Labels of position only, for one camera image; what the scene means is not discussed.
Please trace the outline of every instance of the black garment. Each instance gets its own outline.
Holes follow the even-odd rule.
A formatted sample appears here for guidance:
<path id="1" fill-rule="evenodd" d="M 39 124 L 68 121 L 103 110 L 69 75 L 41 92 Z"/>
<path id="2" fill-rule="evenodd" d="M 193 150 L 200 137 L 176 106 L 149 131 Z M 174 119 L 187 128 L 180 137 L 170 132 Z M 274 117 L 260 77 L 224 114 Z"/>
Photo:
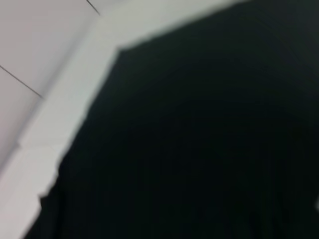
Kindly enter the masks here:
<path id="1" fill-rule="evenodd" d="M 122 51 L 26 238 L 318 239 L 310 35 L 246 3 Z"/>

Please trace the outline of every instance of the dark clothing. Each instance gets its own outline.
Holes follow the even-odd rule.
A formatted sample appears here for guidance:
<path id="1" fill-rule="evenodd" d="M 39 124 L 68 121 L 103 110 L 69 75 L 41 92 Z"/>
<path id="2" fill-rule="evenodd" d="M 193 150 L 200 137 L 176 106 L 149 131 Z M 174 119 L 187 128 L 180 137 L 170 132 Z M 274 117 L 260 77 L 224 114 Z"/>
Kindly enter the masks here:
<path id="1" fill-rule="evenodd" d="M 239 4 L 121 51 L 27 239 L 318 239 L 314 38 Z"/>

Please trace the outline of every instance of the black fabric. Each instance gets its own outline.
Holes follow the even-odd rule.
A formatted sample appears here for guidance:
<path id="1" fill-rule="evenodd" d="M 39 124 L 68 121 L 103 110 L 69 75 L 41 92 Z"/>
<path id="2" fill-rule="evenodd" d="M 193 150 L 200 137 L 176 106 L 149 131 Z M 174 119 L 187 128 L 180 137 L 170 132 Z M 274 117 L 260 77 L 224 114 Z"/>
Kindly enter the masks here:
<path id="1" fill-rule="evenodd" d="M 121 51 L 26 239 L 318 239 L 318 48 L 269 9 Z"/>

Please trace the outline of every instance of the tile grout line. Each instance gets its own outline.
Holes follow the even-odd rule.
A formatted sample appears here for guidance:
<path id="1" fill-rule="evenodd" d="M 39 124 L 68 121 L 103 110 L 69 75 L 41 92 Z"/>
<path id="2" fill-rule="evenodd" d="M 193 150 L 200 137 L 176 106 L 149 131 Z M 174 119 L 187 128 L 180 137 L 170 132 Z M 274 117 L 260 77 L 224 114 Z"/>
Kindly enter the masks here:
<path id="1" fill-rule="evenodd" d="M 90 1 L 89 1 L 89 0 L 86 0 L 86 1 L 87 1 L 88 4 L 94 9 L 94 11 L 96 11 L 96 13 L 97 13 L 98 15 L 100 15 L 99 11 L 96 10 L 96 8 L 90 3 Z"/>
<path id="2" fill-rule="evenodd" d="M 31 90 L 33 93 L 35 93 L 37 96 L 39 96 L 41 99 L 43 99 L 43 96 L 40 95 L 37 91 L 32 89 L 30 86 L 28 86 L 25 82 L 18 79 L 15 75 L 13 75 L 10 71 L 8 71 L 6 68 L 4 68 L 2 65 L 0 65 L 0 68 L 3 69 L 5 72 L 7 72 L 9 75 L 11 75 L 13 78 L 15 78 L 17 81 L 19 81 L 21 84 L 23 84 L 25 87 L 27 87 L 29 90 Z"/>

